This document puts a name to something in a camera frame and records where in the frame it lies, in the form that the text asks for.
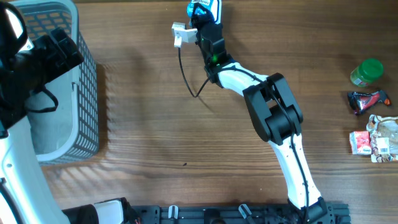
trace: red and white package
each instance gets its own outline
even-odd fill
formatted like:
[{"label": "red and white package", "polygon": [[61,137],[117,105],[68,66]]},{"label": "red and white package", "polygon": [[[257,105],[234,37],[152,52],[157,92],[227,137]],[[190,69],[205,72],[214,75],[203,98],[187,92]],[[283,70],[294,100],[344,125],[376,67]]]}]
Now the red and white package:
[{"label": "red and white package", "polygon": [[371,140],[368,131],[354,131],[349,134],[349,143],[353,155],[366,155],[372,154]]}]

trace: white label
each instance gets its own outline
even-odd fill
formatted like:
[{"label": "white label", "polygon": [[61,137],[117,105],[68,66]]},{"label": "white label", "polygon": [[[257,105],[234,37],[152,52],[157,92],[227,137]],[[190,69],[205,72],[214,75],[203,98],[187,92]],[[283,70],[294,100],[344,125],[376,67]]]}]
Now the white label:
[{"label": "white label", "polygon": [[355,84],[355,85],[359,85],[361,82],[362,82],[362,81],[361,81],[360,79],[357,78],[357,79],[354,81],[354,84]]},{"label": "white label", "polygon": [[377,138],[376,145],[379,154],[390,154],[390,144],[388,138]]},{"label": "white label", "polygon": [[210,5],[210,0],[192,0],[192,3],[199,2],[200,4],[204,4],[206,6]]}]

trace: gray basket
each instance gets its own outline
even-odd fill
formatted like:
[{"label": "gray basket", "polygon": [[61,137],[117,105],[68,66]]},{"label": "gray basket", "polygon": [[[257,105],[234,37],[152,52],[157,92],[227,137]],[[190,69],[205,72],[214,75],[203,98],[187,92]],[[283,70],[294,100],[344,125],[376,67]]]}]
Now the gray basket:
[{"label": "gray basket", "polygon": [[[98,151],[97,74],[93,57],[79,32],[78,11],[70,0],[15,1],[25,16],[32,40],[61,27],[77,43],[85,61],[46,84],[59,101],[56,112],[29,113],[32,140],[40,165],[81,161]],[[43,93],[27,102],[30,108],[53,105]]]}]

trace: wooden tabletop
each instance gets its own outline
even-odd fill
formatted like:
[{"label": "wooden tabletop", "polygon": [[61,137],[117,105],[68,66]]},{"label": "wooden tabletop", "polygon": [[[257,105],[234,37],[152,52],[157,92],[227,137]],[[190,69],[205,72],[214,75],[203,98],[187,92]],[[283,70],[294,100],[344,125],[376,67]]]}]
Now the wooden tabletop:
[{"label": "wooden tabletop", "polygon": [[[271,147],[252,126],[242,97],[208,84],[190,96],[178,64],[173,22],[186,1],[78,4],[80,30],[98,66],[100,149],[92,159],[43,170],[62,208],[126,197],[133,205],[286,203]],[[398,2],[224,1],[226,48],[247,69],[287,79],[304,115],[303,145],[327,201],[348,203],[353,223],[397,223],[398,162],[353,156],[356,117],[346,93],[382,88],[398,103]],[[359,89],[349,75],[366,58],[385,74]],[[205,81],[195,44],[182,48],[188,82]]]}]

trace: black robotic arm joint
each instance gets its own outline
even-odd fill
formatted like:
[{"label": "black robotic arm joint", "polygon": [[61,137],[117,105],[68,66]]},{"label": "black robotic arm joint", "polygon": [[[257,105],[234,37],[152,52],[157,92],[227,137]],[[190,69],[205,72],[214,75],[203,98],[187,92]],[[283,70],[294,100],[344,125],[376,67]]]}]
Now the black robotic arm joint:
[{"label": "black robotic arm joint", "polygon": [[[300,123],[303,122],[303,114],[286,79],[283,75],[276,73],[269,76],[266,83],[286,110],[290,120],[294,123],[295,133],[299,135],[302,131]],[[282,145],[283,140],[292,135],[290,123],[277,105],[268,107],[267,102],[271,100],[271,96],[263,84],[260,83],[243,90],[243,96],[254,129],[260,138],[265,142],[272,141]]]}]

